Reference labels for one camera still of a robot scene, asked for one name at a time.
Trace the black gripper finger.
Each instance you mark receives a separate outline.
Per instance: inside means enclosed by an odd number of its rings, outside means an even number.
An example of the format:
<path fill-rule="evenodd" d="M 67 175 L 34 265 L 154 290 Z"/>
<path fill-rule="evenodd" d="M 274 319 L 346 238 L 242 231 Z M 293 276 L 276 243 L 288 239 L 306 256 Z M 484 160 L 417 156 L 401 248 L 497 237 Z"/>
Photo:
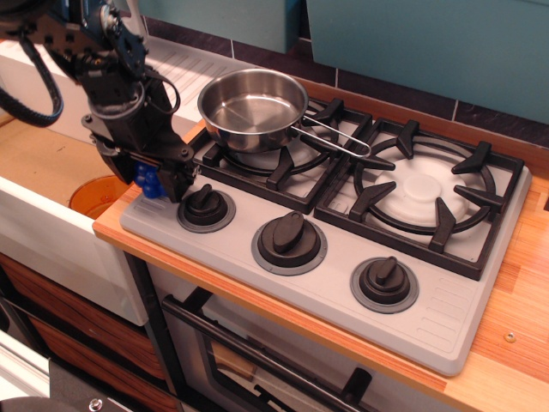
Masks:
<path fill-rule="evenodd" d="M 169 200 L 180 203 L 198 173 L 196 165 L 162 165 L 157 171 L 157 177 Z"/>
<path fill-rule="evenodd" d="M 96 140 L 96 148 L 101 159 L 116 177 L 125 184 L 131 184 L 134 181 L 136 161 L 129 154 L 99 139 Z"/>

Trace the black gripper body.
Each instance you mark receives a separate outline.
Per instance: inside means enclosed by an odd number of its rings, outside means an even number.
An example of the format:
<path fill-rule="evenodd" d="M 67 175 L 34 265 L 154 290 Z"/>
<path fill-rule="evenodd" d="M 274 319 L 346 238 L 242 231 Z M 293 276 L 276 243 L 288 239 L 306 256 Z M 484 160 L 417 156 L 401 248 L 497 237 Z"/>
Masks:
<path fill-rule="evenodd" d="M 81 123 L 91 137 L 151 165 L 187 165 L 194 152 L 172 128 L 172 106 L 165 92 L 145 92 L 125 105 L 89 105 Z"/>

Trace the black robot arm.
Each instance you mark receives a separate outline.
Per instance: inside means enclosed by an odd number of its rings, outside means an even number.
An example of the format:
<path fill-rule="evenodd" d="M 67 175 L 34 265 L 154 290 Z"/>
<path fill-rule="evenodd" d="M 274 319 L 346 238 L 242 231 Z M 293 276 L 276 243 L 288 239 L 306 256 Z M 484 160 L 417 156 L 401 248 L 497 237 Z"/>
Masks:
<path fill-rule="evenodd" d="M 37 112 L 1 93 L 1 107 L 20 121 L 47 127 L 63 112 L 63 97 L 36 47 L 87 96 L 90 131 L 102 160 L 124 183 L 138 182 L 148 197 L 182 201 L 193 185 L 194 151 L 172 128 L 180 99 L 169 99 L 163 75 L 146 62 L 143 35 L 132 33 L 110 1 L 3 1 L 1 37 L 18 42 L 51 98 Z"/>

